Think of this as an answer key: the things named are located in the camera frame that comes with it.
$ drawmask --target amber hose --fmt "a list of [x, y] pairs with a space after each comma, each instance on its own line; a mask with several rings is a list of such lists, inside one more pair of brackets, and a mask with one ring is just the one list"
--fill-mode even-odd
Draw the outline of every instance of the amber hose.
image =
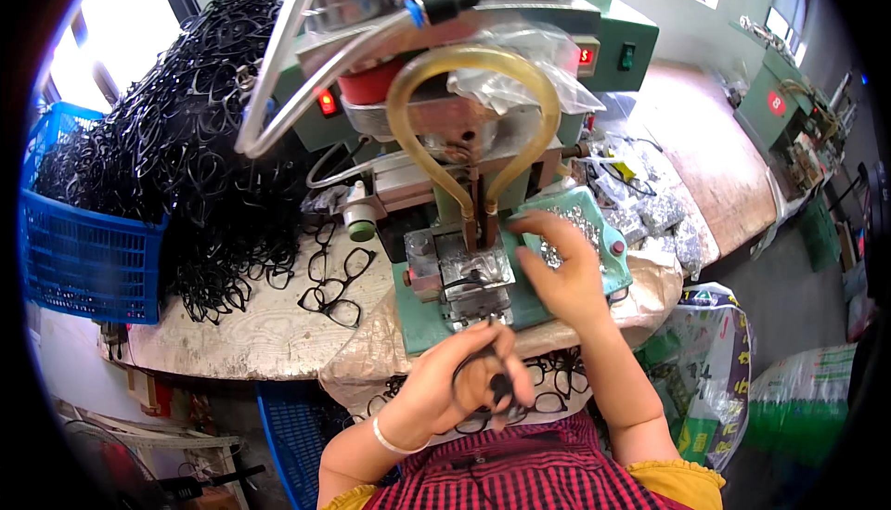
[[510, 182], [529, 168], [544, 152], [560, 125], [560, 101], [551, 81], [542, 70], [526, 59], [501, 48], [462, 44], [436, 48], [412, 59], [398, 72], [387, 93], [387, 121], [399, 146], [424, 170], [430, 179], [445, 189], [461, 204], [465, 220], [474, 219], [473, 200], [418, 141], [408, 119], [407, 104], [420, 83], [429, 78], [464, 67], [498, 71], [525, 85], [538, 99], [542, 119], [538, 132], [528, 145], [507, 165], [485, 192], [487, 214], [498, 212], [498, 197]]

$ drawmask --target hand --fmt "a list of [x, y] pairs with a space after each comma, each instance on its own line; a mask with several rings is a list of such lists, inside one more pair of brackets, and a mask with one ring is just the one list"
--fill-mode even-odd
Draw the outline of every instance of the hand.
[[[506, 371], [521, 405], [535, 403], [532, 378], [513, 351], [516, 336], [500, 322], [482, 322], [443, 340], [428, 349], [412, 365], [406, 383], [378, 415], [381, 434], [397, 448], [411, 450], [423, 446], [436, 433], [445, 433], [460, 424], [480, 406], [493, 411], [507, 407], [510, 395], [496, 407], [489, 381]], [[470, 362], [454, 372], [468, 356], [494, 343], [497, 358]]]
[[538, 299], [551, 313], [582, 334], [585, 328], [606, 322], [609, 307], [603, 294], [600, 257], [582, 232], [571, 222], [545, 211], [526, 211], [509, 226], [516, 234], [542, 236], [560, 253], [563, 264], [556, 271], [526, 247], [517, 258]]

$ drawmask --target floor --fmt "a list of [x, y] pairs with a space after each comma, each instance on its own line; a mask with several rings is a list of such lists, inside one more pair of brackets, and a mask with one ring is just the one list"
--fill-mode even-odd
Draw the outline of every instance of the floor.
[[[782, 228], [758, 260], [749, 259], [749, 246], [743, 245], [702, 271], [700, 281], [729, 287], [745, 310], [755, 330], [752, 376], [799, 351], [845, 343], [841, 267], [811, 271], [804, 240], [794, 225]], [[735, 510], [791, 506], [797, 489], [789, 483], [801, 486], [813, 475], [743, 446], [723, 477], [724, 508]]]
[[[702, 272], [700, 281], [718, 281], [736, 294], [755, 329], [753, 376], [774, 361], [806, 349], [845, 342], [846, 304], [840, 267], [811, 271], [804, 242], [795, 226], [786, 226], [758, 260], [749, 259], [748, 245]], [[252, 478], [256, 490], [245, 488], [253, 510], [279, 510], [291, 505], [284, 493], [266, 445], [251, 382], [199, 381], [190, 386], [205, 392], [223, 433], [245, 439], [239, 452], [242, 465], [264, 464], [266, 472]], [[724, 507], [778, 508], [789, 497], [780, 477], [807, 482], [797, 469], [754, 449], [741, 448], [723, 473]]]

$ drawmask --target machine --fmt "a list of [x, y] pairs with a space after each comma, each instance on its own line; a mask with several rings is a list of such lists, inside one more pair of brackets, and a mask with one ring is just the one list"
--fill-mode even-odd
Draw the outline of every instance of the machine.
[[787, 201], [828, 180], [841, 164], [856, 117], [848, 97], [851, 72], [829, 98], [807, 82], [782, 39], [741, 17], [739, 30], [766, 47], [761, 69], [734, 119], [774, 172]]
[[[289, 129], [310, 151], [328, 149], [307, 185], [353, 183], [337, 210], [354, 241], [376, 234], [393, 263], [408, 353], [492, 314], [515, 329], [549, 317], [514, 259], [524, 239], [504, 224], [560, 181], [564, 158], [587, 154], [587, 115], [562, 114], [551, 81], [526, 59], [473, 44], [503, 23], [572, 37], [576, 78], [591, 92], [639, 90], [659, 32], [618, 0], [285, 0], [252, 83], [236, 150], [261, 156]], [[449, 92], [447, 74], [467, 67], [520, 81], [538, 105], [500, 113]], [[282, 108], [261, 129], [270, 96]], [[319, 175], [341, 145], [355, 165]], [[624, 241], [595, 203], [585, 206], [598, 212], [589, 219], [600, 226], [605, 278], [615, 272], [609, 283], [628, 277], [627, 286]]]

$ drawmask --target blue plastic crate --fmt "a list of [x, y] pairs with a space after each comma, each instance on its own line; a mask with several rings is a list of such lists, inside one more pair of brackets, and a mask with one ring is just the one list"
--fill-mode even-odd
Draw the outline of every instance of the blue plastic crate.
[[90, 129], [103, 115], [59, 102], [28, 137], [19, 182], [22, 291], [44, 307], [96, 320], [158, 323], [158, 261], [168, 225], [108, 216], [30, 190], [40, 161], [56, 142]]
[[258, 382], [257, 402], [275, 469], [296, 510], [313, 510], [325, 448], [316, 404], [303, 381]]

